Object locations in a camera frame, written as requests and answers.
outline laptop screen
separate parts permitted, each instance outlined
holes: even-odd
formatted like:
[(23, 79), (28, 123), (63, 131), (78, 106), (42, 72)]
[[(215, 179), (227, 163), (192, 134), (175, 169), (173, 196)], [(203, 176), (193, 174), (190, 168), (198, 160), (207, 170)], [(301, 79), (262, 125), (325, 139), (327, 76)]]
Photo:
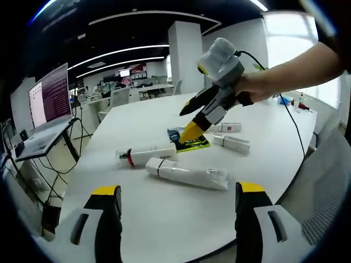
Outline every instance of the laptop screen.
[(67, 64), (47, 74), (29, 90), (34, 128), (72, 114), (67, 81)]

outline tube cap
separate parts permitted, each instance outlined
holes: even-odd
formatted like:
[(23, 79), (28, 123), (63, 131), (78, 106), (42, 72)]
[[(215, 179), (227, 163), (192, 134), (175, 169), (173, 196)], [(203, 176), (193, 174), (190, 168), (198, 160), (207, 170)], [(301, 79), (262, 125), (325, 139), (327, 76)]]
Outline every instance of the tube cap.
[(147, 162), (145, 169), (149, 174), (158, 175), (157, 170), (162, 162), (163, 162), (163, 159), (151, 158)]
[(212, 142), (217, 145), (224, 146), (224, 138), (226, 137), (225, 134), (222, 133), (214, 133)]

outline white table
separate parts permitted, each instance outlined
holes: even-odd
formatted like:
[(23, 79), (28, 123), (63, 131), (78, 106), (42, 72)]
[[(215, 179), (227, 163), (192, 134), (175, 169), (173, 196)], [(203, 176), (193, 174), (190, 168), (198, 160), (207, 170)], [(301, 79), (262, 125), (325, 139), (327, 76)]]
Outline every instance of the white table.
[[(122, 187), (123, 262), (187, 262), (207, 255), (236, 237), (235, 182), (261, 184), (275, 203), (294, 178), (303, 153), (293, 122), (282, 105), (236, 106), (224, 122), (241, 122), (233, 134), (251, 143), (245, 157), (217, 145), (178, 155), (181, 162), (230, 171), (228, 191), (211, 191), (159, 180), (144, 169), (119, 170), (119, 148), (168, 142), (167, 127), (194, 116), (178, 113), (194, 94), (169, 96), (113, 108), (96, 130), (72, 172), (60, 220), (83, 207), (99, 186)], [(289, 107), (307, 150), (316, 113)], [(211, 140), (212, 135), (205, 135)]]
[(138, 102), (140, 101), (140, 92), (148, 92), (150, 90), (155, 90), (155, 89), (171, 89), (174, 88), (174, 85), (171, 84), (155, 84), (149, 87), (143, 87), (143, 88), (132, 88), (130, 92), (130, 98), (129, 98), (129, 103), (131, 102)]

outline laptop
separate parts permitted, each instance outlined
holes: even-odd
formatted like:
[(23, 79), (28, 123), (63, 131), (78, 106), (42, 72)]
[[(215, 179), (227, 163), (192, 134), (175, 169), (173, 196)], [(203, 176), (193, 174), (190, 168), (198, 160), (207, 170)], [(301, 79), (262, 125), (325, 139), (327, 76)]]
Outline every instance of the laptop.
[(34, 130), (24, 141), (16, 161), (45, 156), (70, 126), (72, 108), (69, 98), (67, 64), (48, 73), (29, 90)]

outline yellow tip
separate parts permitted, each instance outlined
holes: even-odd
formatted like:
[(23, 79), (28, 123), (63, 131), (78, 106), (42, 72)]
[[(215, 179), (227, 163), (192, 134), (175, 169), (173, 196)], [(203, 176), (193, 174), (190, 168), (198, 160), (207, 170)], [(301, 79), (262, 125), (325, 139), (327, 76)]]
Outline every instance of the yellow tip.
[(196, 140), (203, 134), (203, 130), (193, 121), (191, 121), (184, 129), (184, 132), (181, 134), (179, 142), (181, 144), (186, 141)]

